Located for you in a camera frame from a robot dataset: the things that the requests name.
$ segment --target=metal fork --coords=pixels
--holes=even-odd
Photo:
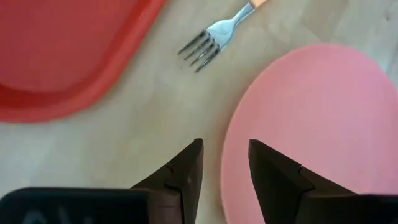
[[[225,49],[232,39],[236,26],[266,1],[267,0],[250,0],[232,19],[218,21],[209,26],[209,28],[203,30],[191,40],[191,42],[183,47],[178,52],[178,55],[196,45],[184,60],[188,60],[192,56],[198,54],[198,57],[191,62],[190,67],[203,58],[203,63],[195,70],[195,73],[199,72]]]

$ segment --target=fork handle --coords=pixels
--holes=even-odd
[[[232,21],[238,25],[245,18],[250,16],[258,7],[260,7],[267,0],[250,0],[233,18]]]

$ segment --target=black object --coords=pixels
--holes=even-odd
[[[130,190],[29,188],[0,201],[0,223],[194,224],[203,172],[203,140]]]
[[[249,162],[267,224],[398,224],[398,196],[357,195],[257,140]]]

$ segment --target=pink plastic plate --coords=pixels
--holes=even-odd
[[[240,102],[224,142],[229,224],[264,223],[248,146],[258,139],[357,193],[398,194],[398,94],[354,49],[315,45],[269,66]]]

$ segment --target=fork tines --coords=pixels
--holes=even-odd
[[[220,46],[216,43],[214,38],[204,30],[183,47],[178,54],[180,55],[182,52],[193,48],[194,46],[195,48],[184,58],[184,60],[188,60],[192,56],[198,55],[198,57],[191,62],[191,67],[201,59],[204,59],[202,64],[195,70],[195,73],[197,73],[206,67],[218,55],[220,52]]]

